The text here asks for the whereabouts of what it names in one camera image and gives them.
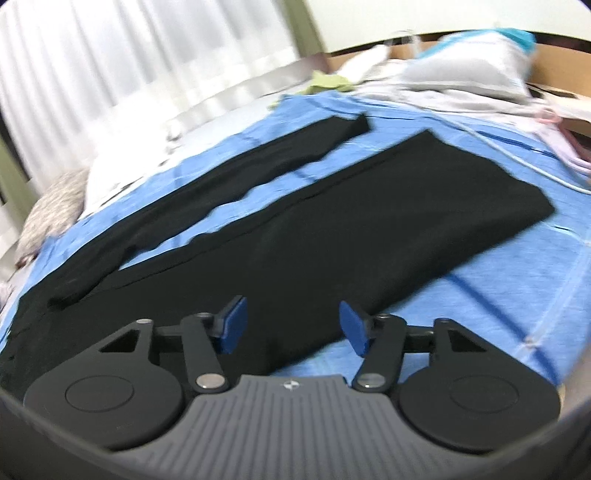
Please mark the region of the green drape curtain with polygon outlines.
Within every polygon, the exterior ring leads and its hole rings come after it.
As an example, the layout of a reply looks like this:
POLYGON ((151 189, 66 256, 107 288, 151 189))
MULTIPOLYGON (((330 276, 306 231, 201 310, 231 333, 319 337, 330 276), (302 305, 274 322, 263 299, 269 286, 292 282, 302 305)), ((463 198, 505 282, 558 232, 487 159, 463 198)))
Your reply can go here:
POLYGON ((283 0, 281 5, 298 53, 303 57, 324 53, 325 47, 322 45, 318 27, 311 16, 307 2, 304 0, 283 0))

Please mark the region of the white pillow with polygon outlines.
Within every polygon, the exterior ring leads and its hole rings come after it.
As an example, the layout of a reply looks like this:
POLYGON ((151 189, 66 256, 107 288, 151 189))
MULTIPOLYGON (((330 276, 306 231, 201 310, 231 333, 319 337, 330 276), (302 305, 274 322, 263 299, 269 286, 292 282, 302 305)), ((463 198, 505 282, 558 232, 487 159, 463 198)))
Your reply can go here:
POLYGON ((90 138, 82 217, 98 212, 124 190, 152 175, 186 132, 180 122, 101 125, 90 138))

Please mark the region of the floral patterned pillow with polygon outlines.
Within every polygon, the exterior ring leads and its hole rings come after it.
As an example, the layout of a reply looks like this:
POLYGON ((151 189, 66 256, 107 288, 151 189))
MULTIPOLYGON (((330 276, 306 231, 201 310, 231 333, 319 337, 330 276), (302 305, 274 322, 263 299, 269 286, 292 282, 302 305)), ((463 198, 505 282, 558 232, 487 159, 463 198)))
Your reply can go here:
POLYGON ((17 243, 17 268, 33 261, 47 238, 63 235, 76 223, 84 210, 88 176, 88 168, 64 173, 34 204, 17 243))

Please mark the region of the white sheer curtain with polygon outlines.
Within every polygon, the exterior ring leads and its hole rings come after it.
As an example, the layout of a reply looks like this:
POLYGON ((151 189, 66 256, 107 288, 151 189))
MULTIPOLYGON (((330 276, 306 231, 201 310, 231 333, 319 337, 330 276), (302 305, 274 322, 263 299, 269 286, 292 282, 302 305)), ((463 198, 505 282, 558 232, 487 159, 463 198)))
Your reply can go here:
POLYGON ((1 106, 38 190, 89 166, 103 124, 170 121, 297 60, 274 1, 9 1, 1 106))

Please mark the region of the pink plastic hangers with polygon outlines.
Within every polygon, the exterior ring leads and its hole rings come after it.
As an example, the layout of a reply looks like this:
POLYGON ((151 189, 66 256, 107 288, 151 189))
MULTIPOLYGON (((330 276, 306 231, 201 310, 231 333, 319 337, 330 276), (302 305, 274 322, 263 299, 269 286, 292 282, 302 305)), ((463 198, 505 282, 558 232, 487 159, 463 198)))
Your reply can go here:
POLYGON ((590 153, 569 131, 564 120, 554 110, 543 108, 535 119, 546 129, 538 130, 537 135, 553 150, 555 155, 571 170, 590 179, 590 153))

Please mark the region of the blue plaid blanket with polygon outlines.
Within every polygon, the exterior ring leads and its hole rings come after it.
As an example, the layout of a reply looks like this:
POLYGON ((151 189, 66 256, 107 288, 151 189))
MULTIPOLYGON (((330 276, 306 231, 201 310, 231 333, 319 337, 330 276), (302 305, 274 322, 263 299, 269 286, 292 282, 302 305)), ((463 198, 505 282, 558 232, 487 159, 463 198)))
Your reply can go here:
POLYGON ((257 187, 242 200, 133 258, 139 264, 252 214, 281 196, 428 129, 457 148, 486 157, 542 188, 555 213, 396 306, 409 320, 457 319, 555 384, 573 370, 590 341, 590 197, 580 193, 551 149, 535 133, 541 124, 431 111, 339 93, 287 96, 276 110, 232 113, 192 132, 180 159, 144 185, 48 239, 16 280, 24 295, 88 241, 150 202, 197 179, 233 156, 332 115, 365 113, 372 129, 318 164, 257 187))

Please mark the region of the wooden bed frame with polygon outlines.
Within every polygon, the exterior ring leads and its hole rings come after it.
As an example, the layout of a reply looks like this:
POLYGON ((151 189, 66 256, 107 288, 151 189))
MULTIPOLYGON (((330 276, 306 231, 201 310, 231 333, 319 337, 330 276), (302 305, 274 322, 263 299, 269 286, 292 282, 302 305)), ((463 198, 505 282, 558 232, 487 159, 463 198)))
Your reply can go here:
MULTIPOLYGON (((422 47, 430 48, 436 44, 436 40, 443 36, 443 33, 426 34, 420 36, 422 47)), ((390 47, 390 57, 397 59, 409 59, 414 55, 413 48, 409 42, 401 43, 402 40, 394 40, 390 47)), ((562 45, 538 43, 535 59, 533 62, 530 83, 533 85, 548 88, 553 91, 566 91, 578 97, 590 99, 590 42, 581 41, 585 48, 581 50, 566 48, 562 45)), ((325 53, 325 61, 331 71, 339 69, 346 62, 353 58, 356 53, 373 47, 376 42, 351 47, 345 50, 325 53)), ((575 132, 590 138, 590 125, 583 121, 573 120, 571 127, 575 132)))

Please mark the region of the light grey quilt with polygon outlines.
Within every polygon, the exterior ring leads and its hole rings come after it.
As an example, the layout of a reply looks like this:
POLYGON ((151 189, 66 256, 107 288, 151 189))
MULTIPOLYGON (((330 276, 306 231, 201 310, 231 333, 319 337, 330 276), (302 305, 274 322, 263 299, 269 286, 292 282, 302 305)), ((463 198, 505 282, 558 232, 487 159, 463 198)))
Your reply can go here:
POLYGON ((396 77, 379 73, 356 86, 355 93, 439 112, 534 117, 543 110, 551 110, 561 118, 590 121, 589 99, 564 98, 549 93, 543 93, 541 98, 526 95, 517 99, 501 99, 454 89, 416 91, 397 85, 394 83, 396 80, 396 77))

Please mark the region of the black pants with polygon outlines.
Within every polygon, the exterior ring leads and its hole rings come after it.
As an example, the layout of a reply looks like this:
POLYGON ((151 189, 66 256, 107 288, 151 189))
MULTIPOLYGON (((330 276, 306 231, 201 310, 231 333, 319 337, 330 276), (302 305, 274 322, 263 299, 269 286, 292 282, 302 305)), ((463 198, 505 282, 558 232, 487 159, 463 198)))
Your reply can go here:
POLYGON ((235 296, 249 325, 230 377, 267 374, 339 339, 342 301, 376 314, 552 215, 550 200, 489 159, 422 131, 184 246, 136 260, 257 186, 370 131, 331 117, 223 162, 108 227, 19 301, 2 388, 41 375, 129 323, 216 312, 235 296))

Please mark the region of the green cloth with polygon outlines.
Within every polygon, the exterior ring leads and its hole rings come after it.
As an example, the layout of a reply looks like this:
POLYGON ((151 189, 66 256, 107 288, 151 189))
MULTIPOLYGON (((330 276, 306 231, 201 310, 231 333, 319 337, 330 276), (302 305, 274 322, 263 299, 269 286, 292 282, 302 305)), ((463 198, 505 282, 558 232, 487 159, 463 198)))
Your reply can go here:
POLYGON ((300 95, 315 95, 325 91, 351 92, 355 84, 337 74, 328 74, 315 70, 312 72, 311 81, 307 87, 298 92, 300 95))

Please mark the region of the white folded cloth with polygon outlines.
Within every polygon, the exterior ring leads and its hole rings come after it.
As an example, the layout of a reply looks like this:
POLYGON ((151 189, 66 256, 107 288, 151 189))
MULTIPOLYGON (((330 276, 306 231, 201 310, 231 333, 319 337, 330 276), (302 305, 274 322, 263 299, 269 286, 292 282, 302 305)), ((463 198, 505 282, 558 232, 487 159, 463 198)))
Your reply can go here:
POLYGON ((353 85, 360 84, 370 74, 370 71, 389 59, 390 51, 391 47, 389 45, 375 45, 346 60, 337 71, 337 74, 353 85))

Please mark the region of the grey bagged bedding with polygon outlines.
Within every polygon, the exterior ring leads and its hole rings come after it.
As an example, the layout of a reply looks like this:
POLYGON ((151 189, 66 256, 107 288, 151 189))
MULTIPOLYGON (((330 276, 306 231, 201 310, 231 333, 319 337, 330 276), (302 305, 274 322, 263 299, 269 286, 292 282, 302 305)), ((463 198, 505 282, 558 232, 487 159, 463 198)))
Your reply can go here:
POLYGON ((529 97, 535 36, 513 28, 473 30, 444 36, 405 62, 399 80, 413 90, 459 90, 498 99, 529 97))

